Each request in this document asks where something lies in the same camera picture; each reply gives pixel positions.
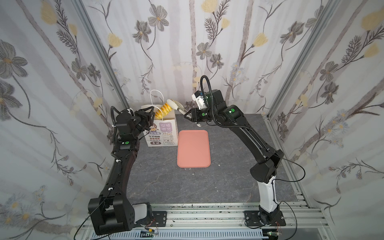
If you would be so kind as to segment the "long striped bread loaf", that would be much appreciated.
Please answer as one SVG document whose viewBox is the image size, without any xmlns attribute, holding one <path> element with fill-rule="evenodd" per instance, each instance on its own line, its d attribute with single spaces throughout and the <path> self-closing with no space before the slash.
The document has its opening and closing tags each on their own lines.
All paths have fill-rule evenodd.
<svg viewBox="0 0 384 240">
<path fill-rule="evenodd" d="M 155 108 L 157 109 L 155 120 L 163 120 L 173 110 L 168 103 L 163 104 L 161 107 L 155 106 Z"/>
</svg>

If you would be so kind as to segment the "white printed paper bag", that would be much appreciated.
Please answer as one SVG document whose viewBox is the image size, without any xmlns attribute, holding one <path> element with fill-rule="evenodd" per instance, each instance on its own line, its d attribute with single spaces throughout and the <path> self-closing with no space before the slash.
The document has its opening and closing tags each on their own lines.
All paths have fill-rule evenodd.
<svg viewBox="0 0 384 240">
<path fill-rule="evenodd" d="M 151 104 L 141 106 L 141 109 L 147 107 L 161 107 L 162 105 L 155 105 L 152 97 L 160 94 L 163 104 L 167 103 L 163 94 L 158 90 L 150 91 Z M 178 126 L 176 121 L 175 111 L 172 110 L 163 120 L 155 120 L 154 128 L 147 132 L 145 131 L 145 140 L 148 147 L 172 147 L 178 145 Z"/>
</svg>

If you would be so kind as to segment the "metal food tongs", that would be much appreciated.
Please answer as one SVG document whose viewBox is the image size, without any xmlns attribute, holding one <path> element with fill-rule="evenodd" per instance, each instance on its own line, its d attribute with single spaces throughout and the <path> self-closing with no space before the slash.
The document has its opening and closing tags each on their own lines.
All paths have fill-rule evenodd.
<svg viewBox="0 0 384 240">
<path fill-rule="evenodd" d="M 188 111 L 180 104 L 178 101 L 174 101 L 172 99 L 167 100 L 167 104 L 175 111 L 178 111 L 182 115 L 185 115 Z"/>
</svg>

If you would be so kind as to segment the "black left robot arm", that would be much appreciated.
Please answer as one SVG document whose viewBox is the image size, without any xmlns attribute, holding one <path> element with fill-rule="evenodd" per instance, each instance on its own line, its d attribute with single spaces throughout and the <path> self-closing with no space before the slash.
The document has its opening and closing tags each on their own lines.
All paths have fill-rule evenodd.
<svg viewBox="0 0 384 240">
<path fill-rule="evenodd" d="M 154 107 L 133 112 L 118 111 L 111 107 L 113 122 L 112 169 L 97 198 L 90 199 L 88 210 L 94 231 L 98 236 L 131 231 L 153 221 L 149 203 L 131 204 L 127 198 L 127 185 L 140 149 L 141 133 L 154 123 Z"/>
</svg>

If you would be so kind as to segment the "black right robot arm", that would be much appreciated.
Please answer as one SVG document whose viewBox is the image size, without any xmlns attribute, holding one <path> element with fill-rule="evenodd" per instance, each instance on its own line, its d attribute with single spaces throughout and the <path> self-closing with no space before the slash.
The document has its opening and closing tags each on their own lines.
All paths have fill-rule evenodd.
<svg viewBox="0 0 384 240">
<path fill-rule="evenodd" d="M 258 182 L 259 221 L 267 226 L 281 220 L 283 214 L 276 200 L 275 181 L 277 168 L 284 153 L 266 143 L 237 106 L 227 106 L 221 91 L 210 90 L 206 93 L 197 91 L 193 94 L 193 100 L 198 107 L 189 111 L 171 99 L 165 101 L 162 107 L 155 106 L 156 120 L 163 120 L 171 111 L 177 110 L 191 122 L 213 121 L 217 126 L 231 130 L 245 144 L 256 160 L 250 173 Z"/>
</svg>

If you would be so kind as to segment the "pink tray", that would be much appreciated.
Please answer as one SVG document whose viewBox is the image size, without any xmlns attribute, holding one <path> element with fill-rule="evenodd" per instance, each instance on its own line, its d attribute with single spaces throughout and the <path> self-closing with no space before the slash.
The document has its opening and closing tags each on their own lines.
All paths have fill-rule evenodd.
<svg viewBox="0 0 384 240">
<path fill-rule="evenodd" d="M 207 131 L 183 130 L 179 132 L 177 165 L 180 168 L 207 168 L 211 165 Z"/>
</svg>

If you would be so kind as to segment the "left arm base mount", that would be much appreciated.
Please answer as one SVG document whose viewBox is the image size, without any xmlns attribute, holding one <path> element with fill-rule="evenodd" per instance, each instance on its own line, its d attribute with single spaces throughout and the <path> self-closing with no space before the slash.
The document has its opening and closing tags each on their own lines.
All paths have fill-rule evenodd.
<svg viewBox="0 0 384 240">
<path fill-rule="evenodd" d="M 154 211 L 148 214 L 144 219 L 137 221 L 134 226 L 160 228 L 160 227 L 165 227 L 166 223 L 167 223 L 167 212 Z"/>
</svg>

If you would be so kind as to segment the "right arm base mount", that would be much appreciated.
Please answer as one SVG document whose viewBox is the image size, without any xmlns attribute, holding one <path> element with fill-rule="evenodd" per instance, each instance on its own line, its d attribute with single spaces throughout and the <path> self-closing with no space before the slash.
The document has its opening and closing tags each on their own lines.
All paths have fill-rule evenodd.
<svg viewBox="0 0 384 240">
<path fill-rule="evenodd" d="M 285 217 L 277 211 L 272 217 L 259 211 L 244 211 L 245 224 L 250 228 L 256 227 L 281 227 L 286 226 Z"/>
</svg>

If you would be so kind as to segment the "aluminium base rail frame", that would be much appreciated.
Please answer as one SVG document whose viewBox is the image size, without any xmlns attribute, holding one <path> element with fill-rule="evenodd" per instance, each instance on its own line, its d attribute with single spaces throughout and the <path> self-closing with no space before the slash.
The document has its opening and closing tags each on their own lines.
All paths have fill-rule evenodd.
<svg viewBox="0 0 384 240">
<path fill-rule="evenodd" d="M 143 227 L 132 231 L 142 230 L 156 235 L 160 230 L 260 229 L 268 240 L 334 240 L 322 211 L 312 208 L 302 193 L 295 195 L 297 201 L 280 205 L 287 224 L 284 227 L 248 227 L 244 211 L 258 210 L 257 203 L 158 204 L 153 205 L 153 210 L 167 212 L 166 226 L 152 228 L 152 233 Z"/>
</svg>

